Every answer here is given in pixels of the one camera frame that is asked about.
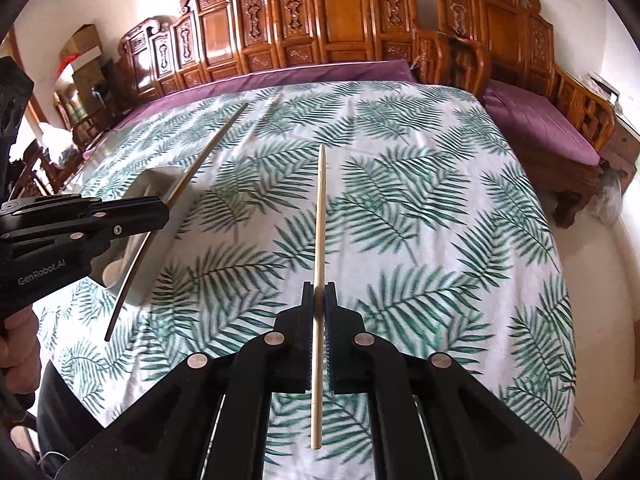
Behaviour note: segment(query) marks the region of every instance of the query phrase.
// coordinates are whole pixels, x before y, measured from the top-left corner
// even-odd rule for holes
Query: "metal rivet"
[[[193,354],[187,359],[189,368],[202,368],[209,362],[209,358],[204,354]]]
[[[451,357],[443,353],[434,354],[431,356],[431,364],[436,368],[449,368],[451,366]]]
[[[353,340],[356,342],[356,345],[371,346],[376,338],[368,332],[360,332],[359,334],[356,334],[356,337],[354,337]]]
[[[280,332],[269,332],[264,335],[264,342],[272,346],[281,345],[284,343],[284,334]]]

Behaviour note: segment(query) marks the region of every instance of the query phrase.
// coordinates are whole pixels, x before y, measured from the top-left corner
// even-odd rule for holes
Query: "light wooden stick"
[[[322,447],[322,367],[324,364],[324,224],[326,222],[326,153],[318,153],[314,328],[311,341],[311,449]]]
[[[222,137],[229,131],[229,128],[233,126],[233,124],[238,120],[238,117],[244,112],[245,108],[247,108],[248,103],[244,103],[238,111],[231,116],[231,118],[226,122],[222,128],[218,130],[218,132],[213,136],[213,138],[209,141],[209,143],[204,147],[204,149],[200,152],[200,155],[195,160],[195,162],[188,169],[187,173],[184,174],[178,185],[174,187],[171,195],[166,201],[166,205],[171,211],[172,206],[175,205],[178,198],[180,198],[181,193],[185,190],[185,188],[189,185],[190,181],[196,175],[197,171],[200,169],[200,166],[207,160],[209,154],[213,151],[213,149],[220,143]],[[122,282],[122,288],[118,293],[118,297],[116,298],[116,303],[113,306],[113,314],[111,314],[111,320],[109,321],[109,326],[107,327],[107,333],[104,335],[104,340],[109,341],[111,339],[111,334],[113,334],[113,329],[116,326],[116,321],[118,320],[118,316],[120,315],[120,311],[122,310],[122,305],[124,304],[124,300],[129,293],[129,289],[133,284],[133,280],[135,279],[138,271],[140,270],[140,266],[142,265],[142,261],[145,258],[146,253],[151,247],[151,243],[156,238],[156,233],[158,231],[148,232],[145,236],[145,239],[142,241],[136,256],[133,258],[131,262],[131,266],[127,271],[127,275]]]

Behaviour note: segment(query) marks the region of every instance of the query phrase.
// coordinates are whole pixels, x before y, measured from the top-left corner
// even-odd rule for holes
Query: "beige floor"
[[[584,419],[565,455],[583,480],[593,480],[640,412],[633,299],[610,228],[581,213],[554,236],[574,316],[576,406]]]

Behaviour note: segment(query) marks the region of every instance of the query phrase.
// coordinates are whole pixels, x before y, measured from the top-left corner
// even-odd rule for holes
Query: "bed sheet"
[[[145,168],[187,168],[238,106],[203,166],[199,199],[148,304],[89,279],[35,305],[40,340],[104,425],[184,357],[221,356],[266,332],[312,281],[318,145],[327,146],[327,281],[400,351],[446,351],[550,444],[568,441],[575,393],[570,304],[552,234],[522,167],[471,95],[405,82],[303,84],[206,99],[116,132],[85,196],[118,198]],[[274,395],[265,478],[373,478],[364,396]]]

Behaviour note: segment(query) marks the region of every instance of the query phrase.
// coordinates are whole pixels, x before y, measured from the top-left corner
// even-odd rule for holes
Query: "chopstick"
[[[311,449],[322,447],[322,366],[324,364],[324,225],[326,222],[326,153],[318,152],[314,326],[311,341]]]
[[[200,169],[200,166],[207,159],[209,154],[213,151],[213,149],[220,143],[222,137],[229,131],[229,128],[233,126],[233,124],[238,120],[238,117],[244,112],[247,108],[248,103],[244,103],[241,107],[238,108],[238,111],[231,116],[231,118],[226,122],[222,128],[218,130],[218,132],[213,136],[213,138],[209,141],[209,143],[204,147],[204,149],[200,152],[198,158],[194,161],[191,167],[188,169],[187,173],[184,174],[178,185],[174,188],[171,195],[166,201],[166,205],[171,211],[172,206],[175,205],[180,195],[185,190],[185,188],[189,185],[190,181],[193,179],[197,171]],[[151,243],[156,238],[156,234],[158,231],[148,232],[145,236],[145,239],[142,241],[136,256],[133,258],[131,266],[127,271],[127,275],[122,282],[122,288],[118,293],[118,297],[116,298],[116,303],[113,306],[113,313],[111,314],[111,319],[109,321],[109,326],[107,327],[107,332],[104,335],[104,340],[109,342],[111,339],[111,335],[113,334],[113,329],[116,326],[116,322],[118,320],[118,316],[120,315],[120,311],[122,310],[122,305],[124,304],[124,300],[129,293],[129,289],[133,284],[133,280],[135,279],[138,271],[140,270],[140,266],[142,265],[142,261],[145,258],[146,253],[151,247]]]

